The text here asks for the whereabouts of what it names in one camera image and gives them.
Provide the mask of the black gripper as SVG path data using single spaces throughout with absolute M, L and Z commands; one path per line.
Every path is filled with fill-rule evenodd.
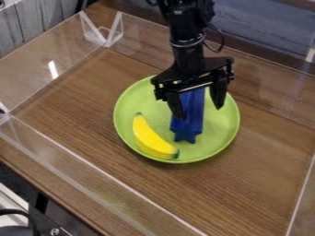
M 228 83 L 233 79 L 229 56 L 206 57 L 202 45 L 173 47 L 172 66 L 149 81 L 157 100 L 166 101 L 176 119 L 184 118 L 180 94 L 208 87 L 212 103 L 217 110 L 225 102 Z

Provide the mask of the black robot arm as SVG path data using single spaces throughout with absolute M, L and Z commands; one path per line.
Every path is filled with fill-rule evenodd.
M 212 0 L 156 0 L 169 28 L 169 45 L 173 52 L 172 66 L 150 79 L 157 100 L 166 102 L 172 115 L 182 119 L 184 109 L 180 95 L 208 87 L 213 106 L 221 109 L 228 93 L 228 83 L 233 79 L 232 63 L 228 56 L 206 57 L 202 47 L 210 48 L 205 40 L 205 29 L 212 28 L 220 37 L 218 28 L 210 23 L 213 13 Z

